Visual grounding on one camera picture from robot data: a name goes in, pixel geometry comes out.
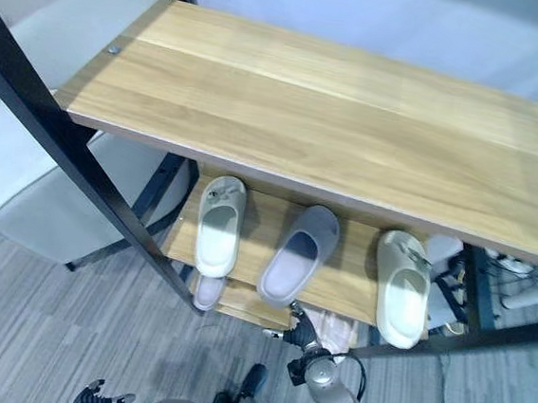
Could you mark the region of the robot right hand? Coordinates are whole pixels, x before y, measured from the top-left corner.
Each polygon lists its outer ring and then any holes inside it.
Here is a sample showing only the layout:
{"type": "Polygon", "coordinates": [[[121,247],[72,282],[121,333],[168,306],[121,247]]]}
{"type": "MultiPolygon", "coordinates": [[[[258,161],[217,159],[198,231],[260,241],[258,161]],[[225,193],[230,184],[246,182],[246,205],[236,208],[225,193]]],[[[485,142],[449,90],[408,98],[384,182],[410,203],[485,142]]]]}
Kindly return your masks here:
{"type": "Polygon", "coordinates": [[[263,329],[266,337],[281,339],[293,346],[299,347],[306,354],[314,354],[324,349],[313,326],[311,318],[306,314],[305,309],[298,302],[291,302],[289,305],[290,315],[296,320],[288,330],[263,329]]]}

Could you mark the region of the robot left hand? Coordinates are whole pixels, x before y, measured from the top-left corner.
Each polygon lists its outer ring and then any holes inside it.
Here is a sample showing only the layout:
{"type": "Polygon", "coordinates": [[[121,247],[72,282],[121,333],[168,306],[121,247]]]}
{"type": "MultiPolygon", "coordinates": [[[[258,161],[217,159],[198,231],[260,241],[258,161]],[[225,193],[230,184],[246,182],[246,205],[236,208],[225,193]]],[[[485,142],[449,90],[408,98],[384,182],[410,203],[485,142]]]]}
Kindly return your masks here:
{"type": "Polygon", "coordinates": [[[84,389],[77,394],[72,403],[133,403],[136,401],[134,394],[119,394],[116,396],[102,396],[100,392],[105,380],[99,378],[89,382],[84,389]]]}

